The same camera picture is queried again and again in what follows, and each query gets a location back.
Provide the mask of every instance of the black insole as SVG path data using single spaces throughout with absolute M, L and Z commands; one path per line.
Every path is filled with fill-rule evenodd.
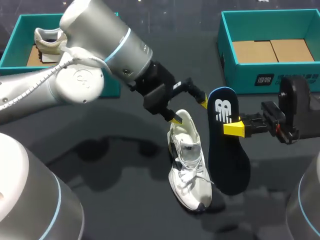
M 224 135 L 224 123 L 239 122 L 239 102 L 229 87 L 211 92 L 208 99 L 210 133 L 208 170 L 216 187 L 229 196 L 244 192 L 250 181 L 251 166 L 239 137 Z

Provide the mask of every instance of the shoelace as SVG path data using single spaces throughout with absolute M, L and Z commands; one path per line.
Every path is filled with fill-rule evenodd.
M 208 183 L 211 183 L 214 185 L 214 183 L 211 180 L 205 179 L 203 176 L 199 175 L 204 172 L 204 167 L 203 165 L 200 165 L 202 162 L 202 156 L 200 156 L 197 160 L 195 161 L 188 161 L 192 165 L 192 167 L 187 166 L 186 162 L 183 161 L 182 159 L 179 158 L 179 161 L 183 165 L 184 169 L 180 171 L 179 175 L 181 177 L 181 180 L 184 182 L 184 185 L 181 187 L 182 189 L 186 188 L 189 186 L 191 181 L 193 181 L 195 178 L 200 178 L 205 180 Z

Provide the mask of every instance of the robotic arm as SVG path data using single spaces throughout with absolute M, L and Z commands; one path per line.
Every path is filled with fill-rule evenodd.
M 240 121 L 224 124 L 225 135 L 249 138 L 269 132 L 281 143 L 320 137 L 320 101 L 310 94 L 302 76 L 284 77 L 280 83 L 278 105 L 261 103 L 262 114 L 241 114 Z
M 0 77 L 4 104 L 0 124 L 57 105 L 97 99 L 104 88 L 103 67 L 132 92 L 140 93 L 147 111 L 166 121 L 182 123 L 168 109 L 169 101 L 181 92 L 207 108 L 206 93 L 191 78 L 176 82 L 163 65 L 152 60 L 152 49 L 101 0 L 75 0 L 63 14 L 60 28 L 67 36 L 67 51 L 56 67 Z

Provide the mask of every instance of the white cable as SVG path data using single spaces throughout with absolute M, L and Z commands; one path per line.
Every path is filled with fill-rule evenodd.
M 31 93 L 33 93 L 37 88 L 39 88 L 46 80 L 48 80 L 51 76 L 53 76 L 54 74 L 58 73 L 61 69 L 68 67 L 72 64 L 75 64 L 75 62 L 78 61 L 78 59 L 73 58 L 63 64 L 59 64 L 57 66 L 55 66 L 54 68 L 51 69 L 51 71 L 44 76 L 42 79 L 40 79 L 38 82 L 36 82 L 32 87 L 30 87 L 28 90 L 26 90 L 24 93 L 22 93 L 21 95 L 17 96 L 16 98 L 14 98 L 11 101 L 8 101 L 7 103 L 3 104 L 0 106 L 0 111 L 11 107 L 13 105 L 15 105 L 16 103 L 20 102 L 22 99 L 24 99 L 25 97 L 27 97 L 28 95 L 30 95 Z
M 85 50 L 82 47 L 74 46 L 74 47 L 68 48 L 65 45 L 61 45 L 60 50 L 62 52 L 66 52 L 66 53 L 70 54 L 73 58 L 79 59 L 80 60 L 79 64 L 83 64 L 83 65 L 91 66 L 91 67 L 102 68 L 102 69 L 105 69 L 107 71 L 107 73 L 110 74 L 111 76 L 113 75 L 113 73 L 111 72 L 109 66 L 107 65 L 107 63 L 105 61 L 103 61 L 99 57 L 94 56 L 91 52 Z M 97 66 L 96 64 L 93 64 L 92 62 L 89 62 L 88 60 L 92 60 L 93 62 L 98 63 L 99 65 Z
M 87 50 L 85 50 L 81 47 L 67 48 L 66 46 L 62 46 L 61 50 L 63 52 L 69 53 L 73 58 L 63 64 L 59 64 L 59 65 L 55 66 L 54 68 L 51 69 L 51 71 L 47 74 L 47 76 L 44 76 L 42 79 L 40 79 L 38 82 L 36 82 L 32 87 L 30 87 L 24 93 L 17 96 L 13 100 L 1 105 L 0 111 L 6 109 L 8 107 L 11 107 L 11 106 L 15 105 L 16 103 L 20 102 L 22 99 L 24 99 L 25 97 L 27 97 L 28 95 L 33 93 L 37 88 L 39 88 L 45 81 L 47 81 L 54 74 L 58 73 L 61 69 L 66 68 L 66 67 L 73 65 L 73 64 L 81 63 L 85 66 L 104 68 L 110 75 L 112 75 L 112 72 L 105 61 L 94 56 L 93 54 L 91 54 L 90 52 L 88 52 Z M 97 66 L 96 64 L 92 64 L 91 62 L 88 62 L 88 60 L 92 60 L 93 62 L 98 63 L 100 66 Z

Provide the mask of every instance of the shoe box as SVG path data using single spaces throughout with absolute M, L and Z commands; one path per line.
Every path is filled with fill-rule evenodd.
M 237 94 L 278 93 L 292 75 L 320 91 L 317 9 L 223 11 L 217 47 L 226 85 Z

